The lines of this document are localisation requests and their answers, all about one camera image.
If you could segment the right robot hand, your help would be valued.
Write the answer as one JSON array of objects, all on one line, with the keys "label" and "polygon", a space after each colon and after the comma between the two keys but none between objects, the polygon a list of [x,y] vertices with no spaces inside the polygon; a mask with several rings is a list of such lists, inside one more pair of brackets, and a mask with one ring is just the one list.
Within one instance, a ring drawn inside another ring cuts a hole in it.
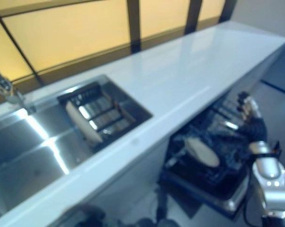
[{"label": "right robot hand", "polygon": [[252,142],[267,142],[267,126],[255,99],[246,91],[238,94],[237,110],[241,113],[243,124],[237,132]]}]

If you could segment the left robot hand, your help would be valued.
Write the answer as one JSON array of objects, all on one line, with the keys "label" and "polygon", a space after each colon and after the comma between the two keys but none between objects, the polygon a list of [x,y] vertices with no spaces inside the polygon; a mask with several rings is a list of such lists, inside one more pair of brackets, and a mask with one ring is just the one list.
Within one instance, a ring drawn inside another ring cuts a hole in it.
[{"label": "left robot hand", "polygon": [[65,212],[66,216],[73,221],[74,227],[105,227],[106,213],[98,206],[79,204]]}]

